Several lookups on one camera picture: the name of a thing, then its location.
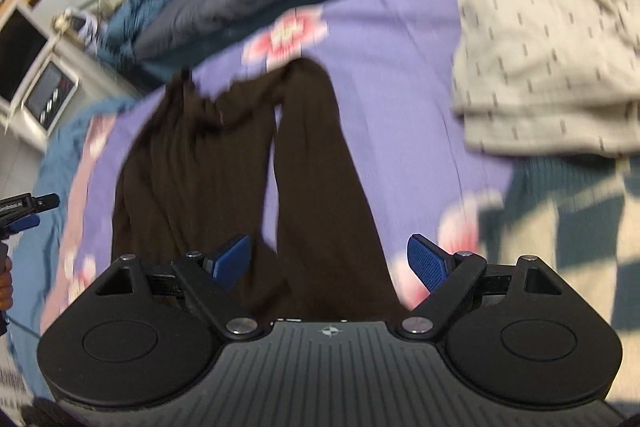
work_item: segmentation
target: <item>logo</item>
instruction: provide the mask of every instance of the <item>logo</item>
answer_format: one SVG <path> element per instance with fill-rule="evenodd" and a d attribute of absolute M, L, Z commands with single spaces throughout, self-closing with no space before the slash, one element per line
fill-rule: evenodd
<path fill-rule="evenodd" d="M 329 338 L 332 338 L 335 335 L 337 335 L 338 333 L 342 333 L 342 330 L 339 330 L 338 328 L 336 328 L 334 326 L 327 326 L 325 328 L 322 328 L 320 330 L 320 333 L 322 333 L 323 335 L 328 336 Z"/>
<path fill-rule="evenodd" d="M 13 208 L 18 208 L 22 206 L 22 203 L 10 203 L 5 206 L 0 207 L 0 212 L 5 212 L 7 210 L 12 210 Z"/>

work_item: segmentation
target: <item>cable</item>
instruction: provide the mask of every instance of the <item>cable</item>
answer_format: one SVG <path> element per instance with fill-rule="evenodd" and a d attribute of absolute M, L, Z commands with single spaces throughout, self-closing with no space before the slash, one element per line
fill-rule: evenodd
<path fill-rule="evenodd" d="M 18 329 L 21 329 L 22 331 L 25 331 L 26 333 L 29 333 L 31 336 L 40 340 L 40 335 L 37 334 L 35 331 L 33 331 L 31 328 L 28 328 L 27 326 L 20 324 L 20 322 L 16 320 L 13 320 L 9 315 L 6 316 L 6 319 Z"/>

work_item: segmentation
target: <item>grooved black surface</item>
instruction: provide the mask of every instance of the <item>grooved black surface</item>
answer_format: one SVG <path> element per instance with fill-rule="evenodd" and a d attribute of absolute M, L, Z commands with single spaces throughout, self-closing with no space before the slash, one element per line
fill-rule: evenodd
<path fill-rule="evenodd" d="M 199 384 L 152 409 L 63 406 L 96 427 L 610 427 L 620 422 L 601 402 L 557 412 L 505 407 L 465 387 L 431 344 L 401 341 L 383 323 L 334 323 L 338 331 L 331 336 L 325 334 L 328 326 L 278 322 L 265 338 L 231 344 Z"/>

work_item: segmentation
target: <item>metal screw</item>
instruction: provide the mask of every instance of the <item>metal screw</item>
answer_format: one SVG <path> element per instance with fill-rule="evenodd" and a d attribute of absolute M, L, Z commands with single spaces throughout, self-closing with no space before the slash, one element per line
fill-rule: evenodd
<path fill-rule="evenodd" d="M 409 333 L 426 333 L 432 328 L 433 323 L 425 317 L 409 317 L 402 321 L 402 329 Z"/>
<path fill-rule="evenodd" d="M 258 329 L 258 323 L 249 317 L 231 319 L 226 324 L 226 329 L 234 335 L 247 335 Z"/>

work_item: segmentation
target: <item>beige shirt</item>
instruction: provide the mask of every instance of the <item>beige shirt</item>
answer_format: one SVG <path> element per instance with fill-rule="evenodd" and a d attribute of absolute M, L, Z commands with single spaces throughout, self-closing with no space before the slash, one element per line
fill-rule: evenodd
<path fill-rule="evenodd" d="M 640 0 L 458 0 L 453 104 L 469 147 L 640 150 Z"/>

